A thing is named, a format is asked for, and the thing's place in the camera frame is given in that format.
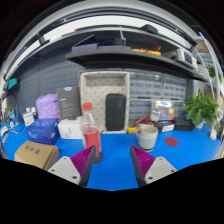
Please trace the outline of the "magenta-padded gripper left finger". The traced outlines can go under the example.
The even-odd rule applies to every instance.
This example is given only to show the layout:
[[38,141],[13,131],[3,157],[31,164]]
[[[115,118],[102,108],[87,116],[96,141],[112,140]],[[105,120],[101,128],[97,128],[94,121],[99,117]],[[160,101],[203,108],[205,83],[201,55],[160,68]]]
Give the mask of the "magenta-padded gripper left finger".
[[61,157],[48,171],[81,187],[86,187],[91,174],[96,147],[90,146],[72,157]]

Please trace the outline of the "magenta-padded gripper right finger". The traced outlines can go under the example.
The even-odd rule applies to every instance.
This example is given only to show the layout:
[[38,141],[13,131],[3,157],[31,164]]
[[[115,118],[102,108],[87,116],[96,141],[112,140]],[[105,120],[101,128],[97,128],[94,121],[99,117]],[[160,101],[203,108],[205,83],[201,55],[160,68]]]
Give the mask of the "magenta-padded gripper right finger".
[[139,187],[153,183],[176,172],[176,168],[164,157],[154,157],[133,145],[130,146],[130,157]]

